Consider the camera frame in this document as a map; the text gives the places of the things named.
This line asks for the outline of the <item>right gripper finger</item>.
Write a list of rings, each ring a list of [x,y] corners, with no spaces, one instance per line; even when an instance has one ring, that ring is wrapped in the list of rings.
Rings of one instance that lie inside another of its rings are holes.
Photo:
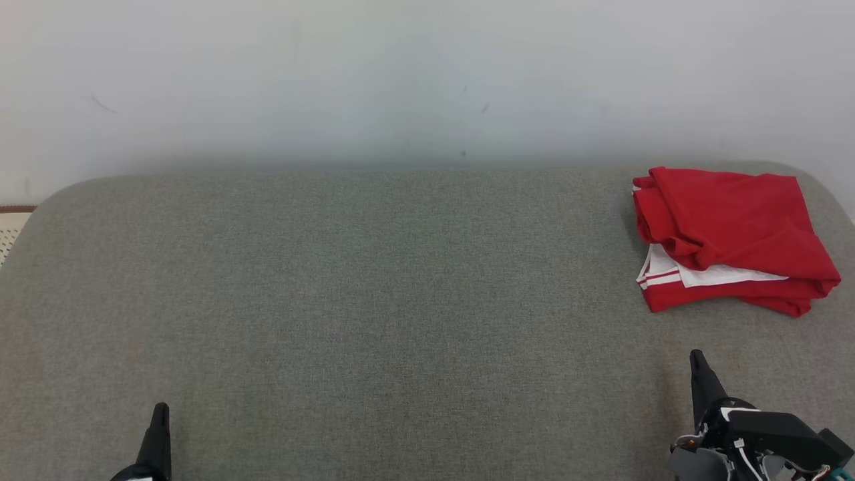
[[[721,403],[729,398],[718,376],[709,366],[702,350],[693,349],[689,354],[691,368],[693,423],[701,430],[710,411],[717,411]]]

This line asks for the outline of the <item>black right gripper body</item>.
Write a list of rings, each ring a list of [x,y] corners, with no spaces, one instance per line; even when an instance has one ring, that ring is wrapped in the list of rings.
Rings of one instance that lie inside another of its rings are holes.
[[[794,414],[757,409],[735,397],[695,408],[698,448],[721,454],[726,478],[772,478],[765,458],[783,460],[795,478],[828,478],[836,471],[836,447]]]

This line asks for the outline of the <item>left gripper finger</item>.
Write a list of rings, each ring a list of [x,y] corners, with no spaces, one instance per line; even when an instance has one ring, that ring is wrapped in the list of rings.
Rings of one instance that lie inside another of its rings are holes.
[[[165,402],[155,405],[144,433],[136,460],[136,479],[172,481],[170,417]]]

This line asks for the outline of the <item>red Bulls 23 jersey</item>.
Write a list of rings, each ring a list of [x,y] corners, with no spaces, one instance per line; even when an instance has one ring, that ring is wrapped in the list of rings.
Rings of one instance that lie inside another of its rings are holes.
[[[656,167],[633,180],[633,203],[643,240],[690,270],[723,265],[822,291],[840,282],[793,176]]]

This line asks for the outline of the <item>beige mat brown edge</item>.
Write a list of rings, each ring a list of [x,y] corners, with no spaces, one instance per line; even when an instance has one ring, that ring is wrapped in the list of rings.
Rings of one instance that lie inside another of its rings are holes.
[[[36,209],[36,205],[0,205],[0,267],[8,259],[13,243]]]

